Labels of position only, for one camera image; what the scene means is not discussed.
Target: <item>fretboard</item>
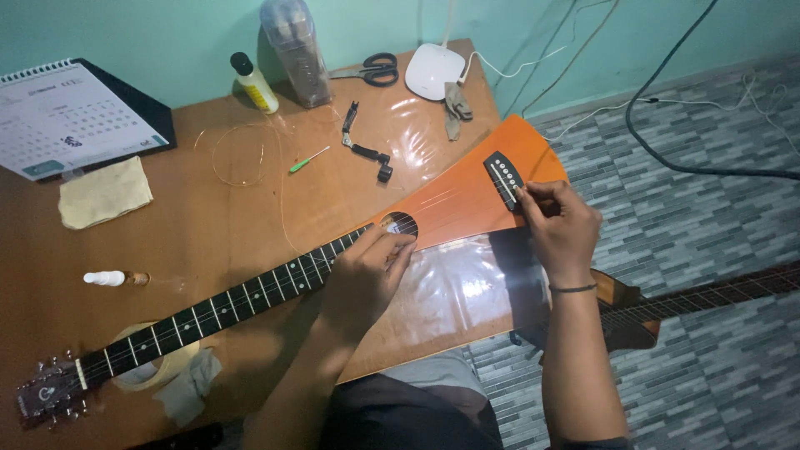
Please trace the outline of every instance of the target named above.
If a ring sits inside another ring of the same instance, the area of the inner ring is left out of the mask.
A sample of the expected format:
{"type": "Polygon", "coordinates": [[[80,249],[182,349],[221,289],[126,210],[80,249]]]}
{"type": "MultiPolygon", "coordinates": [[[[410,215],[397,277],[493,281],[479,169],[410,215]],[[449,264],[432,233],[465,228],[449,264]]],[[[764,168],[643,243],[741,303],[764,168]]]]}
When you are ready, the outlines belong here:
{"type": "Polygon", "coordinates": [[[605,329],[663,320],[800,289],[800,261],[604,311],[605,329]]]}
{"type": "Polygon", "coordinates": [[[156,360],[159,356],[232,327],[271,307],[322,287],[337,255],[369,229],[339,239],[264,272],[80,358],[88,388],[156,360]]]}

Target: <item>black bracelet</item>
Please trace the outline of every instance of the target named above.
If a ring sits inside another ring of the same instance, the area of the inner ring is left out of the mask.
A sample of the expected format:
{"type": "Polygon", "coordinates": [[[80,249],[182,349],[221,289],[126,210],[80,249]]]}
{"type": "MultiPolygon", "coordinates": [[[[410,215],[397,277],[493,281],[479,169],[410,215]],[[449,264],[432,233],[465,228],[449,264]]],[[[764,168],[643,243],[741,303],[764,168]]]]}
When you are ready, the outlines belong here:
{"type": "Polygon", "coordinates": [[[572,288],[569,288],[569,289],[559,289],[559,288],[553,287],[553,286],[549,286],[549,288],[550,288],[550,292],[553,292],[554,294],[571,294],[573,292],[591,291],[592,289],[596,288],[597,286],[598,286],[598,284],[595,283],[595,284],[590,284],[589,286],[572,287],[572,288]]]}

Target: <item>teal wall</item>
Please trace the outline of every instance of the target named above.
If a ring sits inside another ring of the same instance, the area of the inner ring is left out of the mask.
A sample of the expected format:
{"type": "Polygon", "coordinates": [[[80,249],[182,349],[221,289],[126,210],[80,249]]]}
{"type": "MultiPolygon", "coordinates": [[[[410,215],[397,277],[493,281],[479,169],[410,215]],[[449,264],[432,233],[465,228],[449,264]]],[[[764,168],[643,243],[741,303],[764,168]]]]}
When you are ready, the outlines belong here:
{"type": "MultiPolygon", "coordinates": [[[[447,0],[307,0],[329,68],[378,51],[402,52],[441,39],[447,0]]],[[[488,73],[502,115],[518,113],[547,86],[611,6],[598,0],[457,0],[454,38],[470,37],[510,72],[488,73]]],[[[639,87],[709,0],[621,0],[567,76],[528,116],[639,87]]],[[[0,14],[0,73],[83,57],[177,107],[227,95],[235,51],[258,55],[282,76],[259,36],[259,0],[6,0],[0,14]]],[[[721,0],[673,59],[662,80],[770,54],[800,51],[798,0],[721,0]]]]}

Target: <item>black scissors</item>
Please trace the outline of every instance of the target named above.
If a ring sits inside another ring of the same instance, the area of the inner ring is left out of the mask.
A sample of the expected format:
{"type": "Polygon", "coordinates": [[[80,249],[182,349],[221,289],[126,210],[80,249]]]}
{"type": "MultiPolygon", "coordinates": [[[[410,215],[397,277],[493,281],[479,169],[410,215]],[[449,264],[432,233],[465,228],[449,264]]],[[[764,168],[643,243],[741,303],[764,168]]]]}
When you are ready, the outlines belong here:
{"type": "Polygon", "coordinates": [[[364,60],[361,66],[352,69],[328,72],[331,78],[358,77],[366,84],[377,87],[393,86],[400,78],[398,58],[391,53],[377,53],[364,60]]]}

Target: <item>hand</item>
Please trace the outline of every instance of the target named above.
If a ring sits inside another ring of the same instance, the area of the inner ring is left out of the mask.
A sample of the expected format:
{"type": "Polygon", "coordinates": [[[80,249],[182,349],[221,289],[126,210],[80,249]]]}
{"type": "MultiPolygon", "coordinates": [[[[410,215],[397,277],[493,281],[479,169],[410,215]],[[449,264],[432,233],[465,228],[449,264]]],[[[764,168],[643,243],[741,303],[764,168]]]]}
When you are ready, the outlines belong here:
{"type": "Polygon", "coordinates": [[[358,344],[389,307],[416,239],[375,225],[336,258],[321,292],[321,315],[351,342],[358,344]]]}
{"type": "Polygon", "coordinates": [[[564,181],[528,182],[524,189],[517,187],[515,191],[550,285],[569,289],[594,284],[589,267],[600,237],[602,215],[587,206],[564,181]],[[556,212],[552,216],[545,215],[540,206],[548,202],[554,203],[551,206],[556,212]]]}

